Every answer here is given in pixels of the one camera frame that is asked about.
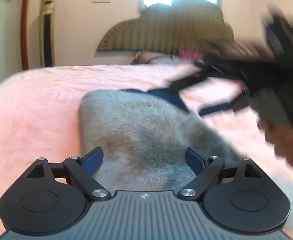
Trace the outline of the person's right hand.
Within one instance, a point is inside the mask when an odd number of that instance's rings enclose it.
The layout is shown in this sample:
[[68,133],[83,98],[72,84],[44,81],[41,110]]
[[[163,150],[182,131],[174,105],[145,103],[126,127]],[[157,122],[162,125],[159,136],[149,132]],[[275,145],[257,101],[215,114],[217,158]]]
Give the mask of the person's right hand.
[[259,90],[256,106],[265,140],[274,145],[276,156],[293,167],[293,85]]

